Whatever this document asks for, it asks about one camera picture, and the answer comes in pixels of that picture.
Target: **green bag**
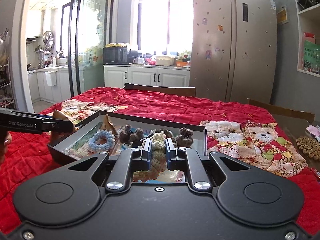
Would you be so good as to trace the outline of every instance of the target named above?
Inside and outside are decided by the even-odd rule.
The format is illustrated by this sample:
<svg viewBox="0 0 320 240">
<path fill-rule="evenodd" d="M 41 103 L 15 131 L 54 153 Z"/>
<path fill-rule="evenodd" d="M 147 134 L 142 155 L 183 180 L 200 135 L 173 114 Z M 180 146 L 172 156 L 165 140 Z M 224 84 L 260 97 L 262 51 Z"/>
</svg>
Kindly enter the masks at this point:
<svg viewBox="0 0 320 240">
<path fill-rule="evenodd" d="M 304 70 L 320 73 L 320 45 L 304 41 Z"/>
</svg>

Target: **silver refrigerator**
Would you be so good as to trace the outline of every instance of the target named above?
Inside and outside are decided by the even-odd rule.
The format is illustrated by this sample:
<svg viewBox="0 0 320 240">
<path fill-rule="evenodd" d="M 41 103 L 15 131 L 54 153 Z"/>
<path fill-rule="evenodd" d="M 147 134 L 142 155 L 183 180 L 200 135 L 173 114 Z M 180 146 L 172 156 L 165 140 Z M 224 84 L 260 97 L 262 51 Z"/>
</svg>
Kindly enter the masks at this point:
<svg viewBox="0 0 320 240">
<path fill-rule="evenodd" d="M 269 103 L 276 51 L 274 0 L 194 0 L 190 86 L 197 97 Z"/>
</svg>

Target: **silver screw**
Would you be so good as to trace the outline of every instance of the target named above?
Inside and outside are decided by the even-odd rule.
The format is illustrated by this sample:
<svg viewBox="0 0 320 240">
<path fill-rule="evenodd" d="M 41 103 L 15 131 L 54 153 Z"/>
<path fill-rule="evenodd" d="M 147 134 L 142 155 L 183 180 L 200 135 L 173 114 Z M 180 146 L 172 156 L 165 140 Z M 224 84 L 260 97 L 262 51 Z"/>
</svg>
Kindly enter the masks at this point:
<svg viewBox="0 0 320 240">
<path fill-rule="evenodd" d="M 32 239 L 34 239 L 35 238 L 35 236 L 33 235 L 33 233 L 31 233 L 31 232 L 24 232 L 23 233 L 23 238 L 25 239 L 25 240 L 32 240 Z"/>
<path fill-rule="evenodd" d="M 195 183 L 195 188 L 199 189 L 199 190 L 206 190 L 208 189 L 211 185 L 208 182 L 205 181 L 199 181 Z"/>
<path fill-rule="evenodd" d="M 286 240 L 294 240 L 296 238 L 295 232 L 289 232 L 285 235 Z"/>
<path fill-rule="evenodd" d="M 109 189 L 120 189 L 123 187 L 123 184 L 121 182 L 113 181 L 113 182 L 109 182 L 107 184 L 107 187 Z"/>
<path fill-rule="evenodd" d="M 157 192 L 163 192 L 164 191 L 164 188 L 163 187 L 156 187 L 155 190 Z"/>
</svg>

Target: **pink flower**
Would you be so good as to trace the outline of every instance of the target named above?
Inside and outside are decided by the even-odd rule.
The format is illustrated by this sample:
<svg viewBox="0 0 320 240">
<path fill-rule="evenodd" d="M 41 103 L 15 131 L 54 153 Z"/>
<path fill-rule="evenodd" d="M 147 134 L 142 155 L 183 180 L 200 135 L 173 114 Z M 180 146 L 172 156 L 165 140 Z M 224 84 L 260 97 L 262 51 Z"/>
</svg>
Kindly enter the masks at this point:
<svg viewBox="0 0 320 240">
<path fill-rule="evenodd" d="M 309 126 L 307 127 L 307 131 L 308 131 L 309 133 L 311 133 L 312 135 L 316 136 L 316 137 L 320 137 L 320 130 L 319 130 L 318 127 L 314 127 L 314 126 L 312 126 L 312 125 L 309 125 Z"/>
</svg>

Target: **blue knitted ring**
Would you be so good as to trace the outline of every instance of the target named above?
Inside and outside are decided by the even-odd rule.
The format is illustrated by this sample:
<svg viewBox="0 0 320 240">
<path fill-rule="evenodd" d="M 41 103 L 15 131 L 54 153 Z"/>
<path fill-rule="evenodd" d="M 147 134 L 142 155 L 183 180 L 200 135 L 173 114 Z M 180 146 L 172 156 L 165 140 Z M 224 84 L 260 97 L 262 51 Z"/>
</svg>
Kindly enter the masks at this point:
<svg viewBox="0 0 320 240">
<path fill-rule="evenodd" d="M 100 139 L 105 139 L 107 142 L 105 144 L 96 144 Z M 92 152 L 107 152 L 115 145 L 115 136 L 112 132 L 100 130 L 94 134 L 94 136 L 89 140 L 89 150 Z"/>
</svg>

